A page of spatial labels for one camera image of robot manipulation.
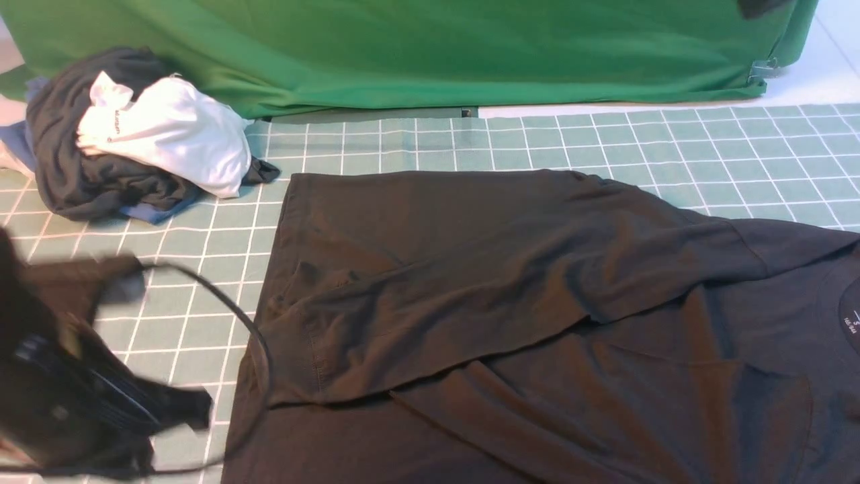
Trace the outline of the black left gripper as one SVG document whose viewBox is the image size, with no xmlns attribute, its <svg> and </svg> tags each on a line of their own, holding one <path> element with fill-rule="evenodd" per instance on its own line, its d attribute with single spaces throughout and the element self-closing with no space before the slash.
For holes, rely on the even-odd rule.
<svg viewBox="0 0 860 484">
<path fill-rule="evenodd" d="M 151 474 L 151 438 L 206 431 L 212 398 L 135 374 L 95 330 L 102 305 L 142 298 L 134 256 L 24 261 L 1 254 L 2 454 L 45 476 Z"/>
</svg>

